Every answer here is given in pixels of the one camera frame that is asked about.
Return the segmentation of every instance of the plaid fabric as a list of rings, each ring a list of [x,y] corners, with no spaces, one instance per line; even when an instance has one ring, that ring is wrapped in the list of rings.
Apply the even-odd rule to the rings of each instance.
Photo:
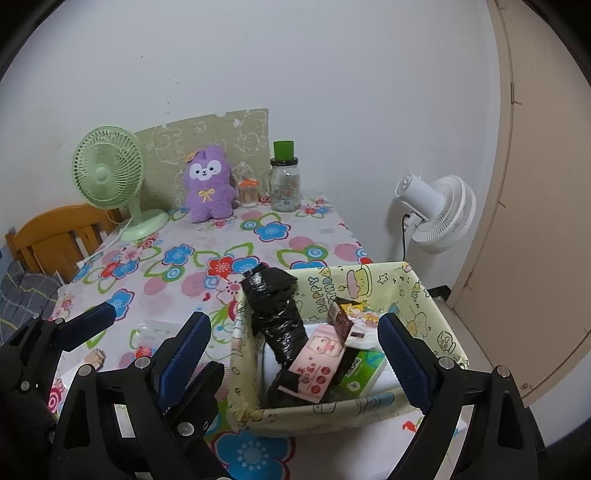
[[[26,273],[12,262],[0,283],[0,345],[34,314],[51,317],[59,287],[58,279]]]

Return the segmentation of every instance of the tiled floor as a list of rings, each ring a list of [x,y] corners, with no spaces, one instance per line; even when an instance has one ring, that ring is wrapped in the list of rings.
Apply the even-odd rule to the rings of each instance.
[[[443,301],[441,297],[435,298],[435,303],[441,310],[441,313],[446,318],[449,326],[452,328],[453,333],[456,335],[460,345],[466,352],[468,360],[470,362],[470,369],[471,370],[480,370],[483,372],[490,372],[492,370],[492,365],[488,361],[488,358],[482,352],[480,346],[474,340],[474,337],[470,334],[466,326],[460,320],[460,317],[457,316],[456,312],[450,309],[447,304]],[[462,409],[462,418],[466,421],[466,423],[470,423],[470,416],[472,415],[472,407],[464,407]],[[439,474],[437,476],[437,480],[444,480],[449,479],[450,475],[453,472],[453,467],[455,466],[457,459],[462,451],[462,446],[464,445],[464,440],[466,438],[466,431],[463,430],[460,432],[456,438],[452,440],[452,443],[449,446],[449,450],[447,452],[446,460],[448,461],[448,465],[444,464],[441,465],[441,469],[439,470]]]

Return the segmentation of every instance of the stuffed animal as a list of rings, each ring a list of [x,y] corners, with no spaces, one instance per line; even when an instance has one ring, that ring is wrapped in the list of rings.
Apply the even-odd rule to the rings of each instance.
[[[184,181],[187,190],[185,206],[191,210],[193,222],[232,216],[232,200],[236,190],[230,185],[230,164],[223,148],[210,145],[185,158]]]

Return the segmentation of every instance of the blue gripper pad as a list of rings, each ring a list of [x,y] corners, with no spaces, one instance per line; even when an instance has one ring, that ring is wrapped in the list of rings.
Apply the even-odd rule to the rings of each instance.
[[[71,352],[115,323],[117,312],[113,305],[103,302],[78,317],[60,324],[53,344],[56,348]]]
[[[380,318],[378,340],[408,402],[426,415],[433,405],[436,388],[435,355],[425,342],[408,333],[395,313]]]
[[[209,317],[202,312],[194,312],[181,331],[175,337],[166,339],[154,354],[152,380],[162,410],[178,404],[183,398],[211,336]]]

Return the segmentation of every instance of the green fan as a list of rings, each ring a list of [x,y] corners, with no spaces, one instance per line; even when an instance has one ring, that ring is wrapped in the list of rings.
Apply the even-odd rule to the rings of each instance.
[[[138,138],[117,127],[94,129],[80,142],[72,160],[74,184],[88,203],[107,210],[129,208],[131,220],[121,234],[126,242],[148,236],[168,222],[162,210],[139,208],[144,167]]]

